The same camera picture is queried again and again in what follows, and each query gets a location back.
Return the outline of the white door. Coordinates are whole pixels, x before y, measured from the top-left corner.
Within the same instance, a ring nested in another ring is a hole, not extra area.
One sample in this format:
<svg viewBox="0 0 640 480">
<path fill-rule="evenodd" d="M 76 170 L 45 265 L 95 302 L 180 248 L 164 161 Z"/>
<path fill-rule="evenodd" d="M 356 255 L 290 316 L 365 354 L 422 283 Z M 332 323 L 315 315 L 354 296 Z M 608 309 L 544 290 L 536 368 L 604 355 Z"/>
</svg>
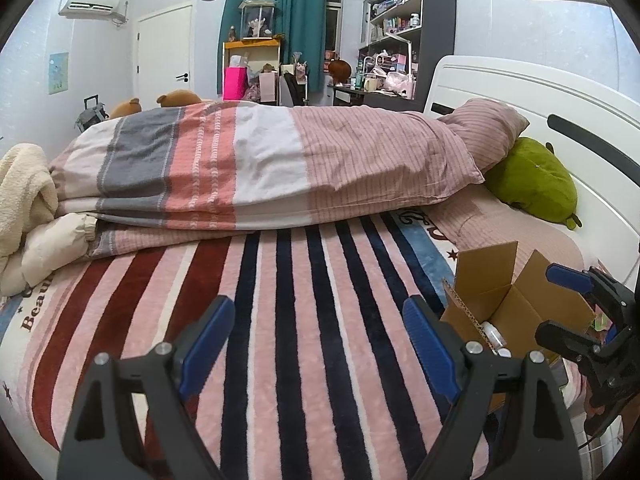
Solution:
<svg viewBox="0 0 640 480">
<path fill-rule="evenodd" d="M 173 6 L 138 21 L 134 95 L 144 110 L 163 94 L 192 89 L 192 9 Z"/>
</svg>

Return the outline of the folded striped duvet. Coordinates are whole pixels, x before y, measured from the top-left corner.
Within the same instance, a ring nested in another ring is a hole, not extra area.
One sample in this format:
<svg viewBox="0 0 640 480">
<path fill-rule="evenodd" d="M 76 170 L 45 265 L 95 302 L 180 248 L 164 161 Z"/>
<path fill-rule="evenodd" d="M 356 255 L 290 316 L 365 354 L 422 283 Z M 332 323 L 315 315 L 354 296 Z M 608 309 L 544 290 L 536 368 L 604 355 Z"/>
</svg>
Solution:
<svg viewBox="0 0 640 480">
<path fill-rule="evenodd" d="M 61 214 L 99 222 L 90 258 L 437 204 L 482 173 L 415 112 L 203 102 L 100 122 L 52 162 Z"/>
</svg>

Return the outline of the dark bookshelf with items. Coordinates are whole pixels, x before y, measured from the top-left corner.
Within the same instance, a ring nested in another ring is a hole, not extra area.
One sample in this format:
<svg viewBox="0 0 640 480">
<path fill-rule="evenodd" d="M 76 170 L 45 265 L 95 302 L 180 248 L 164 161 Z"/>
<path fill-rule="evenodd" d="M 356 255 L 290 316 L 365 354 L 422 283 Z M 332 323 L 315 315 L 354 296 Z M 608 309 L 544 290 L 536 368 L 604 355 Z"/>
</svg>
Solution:
<svg viewBox="0 0 640 480">
<path fill-rule="evenodd" d="M 422 110 L 437 63 L 454 53 L 457 0 L 363 0 L 360 58 L 388 72 L 410 74 L 411 96 L 367 92 L 363 103 L 386 110 Z"/>
</svg>

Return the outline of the small clear spray bottle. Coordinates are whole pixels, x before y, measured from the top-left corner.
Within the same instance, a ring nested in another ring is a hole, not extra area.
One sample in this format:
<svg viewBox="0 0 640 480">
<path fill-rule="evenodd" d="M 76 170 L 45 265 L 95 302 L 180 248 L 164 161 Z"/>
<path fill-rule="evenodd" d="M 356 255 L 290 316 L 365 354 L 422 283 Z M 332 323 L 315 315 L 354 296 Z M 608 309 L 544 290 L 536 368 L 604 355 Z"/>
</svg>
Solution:
<svg viewBox="0 0 640 480">
<path fill-rule="evenodd" d="M 502 333 L 499 332 L 498 328 L 494 324 L 491 324 L 489 322 L 483 322 L 480 328 L 482 329 L 482 332 L 488 340 L 492 351 L 497 356 L 510 358 L 511 351 L 506 348 L 506 340 L 502 336 Z"/>
</svg>

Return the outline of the white air conditioner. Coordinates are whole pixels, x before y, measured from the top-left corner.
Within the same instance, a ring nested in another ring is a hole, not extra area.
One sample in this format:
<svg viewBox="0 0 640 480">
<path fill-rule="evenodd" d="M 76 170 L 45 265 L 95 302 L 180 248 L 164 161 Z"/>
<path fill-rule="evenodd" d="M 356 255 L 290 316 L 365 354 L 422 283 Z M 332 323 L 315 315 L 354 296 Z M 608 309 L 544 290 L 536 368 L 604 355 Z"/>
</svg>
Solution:
<svg viewBox="0 0 640 480">
<path fill-rule="evenodd" d="M 127 0 L 61 0 L 58 14 L 70 18 L 109 18 L 118 24 L 128 21 Z"/>
</svg>

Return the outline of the striped fleece blanket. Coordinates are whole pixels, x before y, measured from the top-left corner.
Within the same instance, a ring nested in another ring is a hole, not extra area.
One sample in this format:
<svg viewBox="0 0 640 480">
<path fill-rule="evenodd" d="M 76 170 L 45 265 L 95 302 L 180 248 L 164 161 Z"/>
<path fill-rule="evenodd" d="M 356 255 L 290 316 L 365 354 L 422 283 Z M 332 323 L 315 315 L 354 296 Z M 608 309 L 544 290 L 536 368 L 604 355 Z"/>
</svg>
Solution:
<svg viewBox="0 0 640 480">
<path fill-rule="evenodd" d="M 218 295 L 235 323 L 188 404 L 230 479 L 408 479 L 447 411 L 401 318 L 435 309 L 457 249 L 420 210 L 66 266 L 1 305 L 1 419 L 40 477 L 98 353 L 172 341 Z"/>
</svg>

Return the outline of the white bed headboard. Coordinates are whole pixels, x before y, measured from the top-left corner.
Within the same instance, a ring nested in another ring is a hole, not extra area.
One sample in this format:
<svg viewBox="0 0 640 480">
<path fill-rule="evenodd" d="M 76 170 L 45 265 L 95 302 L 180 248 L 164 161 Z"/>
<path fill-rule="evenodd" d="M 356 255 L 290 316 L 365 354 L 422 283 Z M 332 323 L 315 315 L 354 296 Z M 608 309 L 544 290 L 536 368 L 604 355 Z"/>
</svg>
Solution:
<svg viewBox="0 0 640 480">
<path fill-rule="evenodd" d="M 597 81 L 539 64 L 448 55 L 436 66 L 425 113 L 469 99 L 501 101 L 529 121 L 572 176 L 582 222 L 572 237 L 587 261 L 634 286 L 639 272 L 639 105 Z"/>
</svg>

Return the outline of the blue wall poster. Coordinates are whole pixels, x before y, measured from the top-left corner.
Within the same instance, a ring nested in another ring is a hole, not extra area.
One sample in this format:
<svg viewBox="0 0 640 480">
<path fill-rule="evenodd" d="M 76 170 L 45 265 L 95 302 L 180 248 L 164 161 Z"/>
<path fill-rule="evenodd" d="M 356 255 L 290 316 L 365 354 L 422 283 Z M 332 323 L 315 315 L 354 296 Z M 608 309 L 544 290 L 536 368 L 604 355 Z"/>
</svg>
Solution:
<svg viewBox="0 0 640 480">
<path fill-rule="evenodd" d="M 68 90 L 68 52 L 52 53 L 48 63 L 48 93 Z"/>
</svg>

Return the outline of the cluttered desk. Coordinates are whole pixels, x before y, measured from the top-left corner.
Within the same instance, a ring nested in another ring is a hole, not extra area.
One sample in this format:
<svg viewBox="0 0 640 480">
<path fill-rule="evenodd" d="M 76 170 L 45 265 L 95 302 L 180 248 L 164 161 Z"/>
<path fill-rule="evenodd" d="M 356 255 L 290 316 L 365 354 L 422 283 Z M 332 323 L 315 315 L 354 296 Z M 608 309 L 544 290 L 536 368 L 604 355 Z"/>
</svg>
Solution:
<svg viewBox="0 0 640 480">
<path fill-rule="evenodd" d="M 424 110 L 424 103 L 418 100 L 415 94 L 412 99 L 407 99 L 405 96 L 400 96 L 396 93 L 367 92 L 354 89 L 350 84 L 337 84 L 333 78 L 330 78 L 328 87 L 332 90 L 333 106 L 365 105 L 384 108 L 384 110 L 394 110 L 395 112 L 405 112 L 406 110 L 422 112 Z"/>
</svg>

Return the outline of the pink striped pillow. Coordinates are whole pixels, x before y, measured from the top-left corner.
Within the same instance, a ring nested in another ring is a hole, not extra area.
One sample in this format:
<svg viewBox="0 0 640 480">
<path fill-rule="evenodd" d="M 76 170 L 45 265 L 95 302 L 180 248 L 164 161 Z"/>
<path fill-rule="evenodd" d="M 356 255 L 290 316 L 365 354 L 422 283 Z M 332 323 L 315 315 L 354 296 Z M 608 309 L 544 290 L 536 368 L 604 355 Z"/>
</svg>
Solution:
<svg viewBox="0 0 640 480">
<path fill-rule="evenodd" d="M 488 99 L 470 99 L 438 120 L 460 136 L 483 174 L 506 158 L 529 126 L 513 107 Z"/>
</svg>

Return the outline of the cream fluffy blanket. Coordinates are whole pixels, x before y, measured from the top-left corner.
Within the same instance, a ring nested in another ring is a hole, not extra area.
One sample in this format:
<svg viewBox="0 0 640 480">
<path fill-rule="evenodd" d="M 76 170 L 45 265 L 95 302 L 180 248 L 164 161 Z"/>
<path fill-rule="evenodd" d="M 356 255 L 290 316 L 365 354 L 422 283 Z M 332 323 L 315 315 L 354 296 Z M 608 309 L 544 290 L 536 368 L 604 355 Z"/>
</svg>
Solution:
<svg viewBox="0 0 640 480">
<path fill-rule="evenodd" d="M 43 149 L 14 145 L 1 159 L 1 257 L 17 252 L 23 235 L 52 221 L 57 210 L 58 194 Z"/>
</svg>

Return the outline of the glass display case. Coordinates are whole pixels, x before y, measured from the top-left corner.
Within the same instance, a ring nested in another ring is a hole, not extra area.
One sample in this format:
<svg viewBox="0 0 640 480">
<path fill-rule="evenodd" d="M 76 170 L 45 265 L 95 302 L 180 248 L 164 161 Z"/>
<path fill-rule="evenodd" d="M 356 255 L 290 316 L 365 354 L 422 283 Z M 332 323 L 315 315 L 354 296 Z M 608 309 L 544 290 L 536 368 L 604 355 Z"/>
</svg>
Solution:
<svg viewBox="0 0 640 480">
<path fill-rule="evenodd" d="M 241 12 L 241 38 L 243 40 L 270 39 L 273 36 L 274 0 L 243 0 Z"/>
</svg>

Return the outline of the pink gift bag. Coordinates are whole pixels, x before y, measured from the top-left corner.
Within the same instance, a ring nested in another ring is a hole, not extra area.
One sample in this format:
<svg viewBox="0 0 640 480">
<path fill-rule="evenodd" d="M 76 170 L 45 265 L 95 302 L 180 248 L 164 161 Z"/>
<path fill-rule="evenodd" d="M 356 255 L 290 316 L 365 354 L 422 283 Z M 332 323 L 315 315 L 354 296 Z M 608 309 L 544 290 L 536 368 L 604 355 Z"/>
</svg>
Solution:
<svg viewBox="0 0 640 480">
<path fill-rule="evenodd" d="M 229 66 L 224 70 L 222 82 L 222 98 L 225 101 L 243 99 L 247 86 L 247 68 L 245 66 Z"/>
</svg>

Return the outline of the green plush toy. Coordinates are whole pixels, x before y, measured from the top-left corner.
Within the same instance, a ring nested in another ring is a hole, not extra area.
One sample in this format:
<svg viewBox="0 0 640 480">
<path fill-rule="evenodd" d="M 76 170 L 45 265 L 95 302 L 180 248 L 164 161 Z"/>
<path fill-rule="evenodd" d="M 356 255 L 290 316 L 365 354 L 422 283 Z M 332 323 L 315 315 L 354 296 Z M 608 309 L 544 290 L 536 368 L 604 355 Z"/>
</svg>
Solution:
<svg viewBox="0 0 640 480">
<path fill-rule="evenodd" d="M 582 227 L 574 180 L 550 143 L 521 136 L 506 158 L 485 174 L 485 185 L 512 208 L 569 230 Z"/>
</svg>

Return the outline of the brown cardboard box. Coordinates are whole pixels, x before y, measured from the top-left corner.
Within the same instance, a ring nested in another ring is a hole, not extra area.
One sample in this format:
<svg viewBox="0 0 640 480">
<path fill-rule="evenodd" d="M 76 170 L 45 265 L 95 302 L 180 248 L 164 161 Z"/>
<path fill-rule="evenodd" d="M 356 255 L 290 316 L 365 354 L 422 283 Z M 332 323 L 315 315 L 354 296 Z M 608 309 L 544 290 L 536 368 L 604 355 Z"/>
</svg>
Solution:
<svg viewBox="0 0 640 480">
<path fill-rule="evenodd" d="M 442 320 L 463 341 L 475 340 L 486 348 L 491 346 L 480 326 L 489 322 L 502 333 L 514 358 L 539 350 L 552 362 L 558 355 L 536 343 L 539 324 L 551 320 L 583 334 L 594 312 L 578 292 L 547 281 L 549 261 L 540 252 L 533 252 L 514 276 L 517 249 L 511 242 L 460 252 L 454 282 L 444 283 Z"/>
</svg>

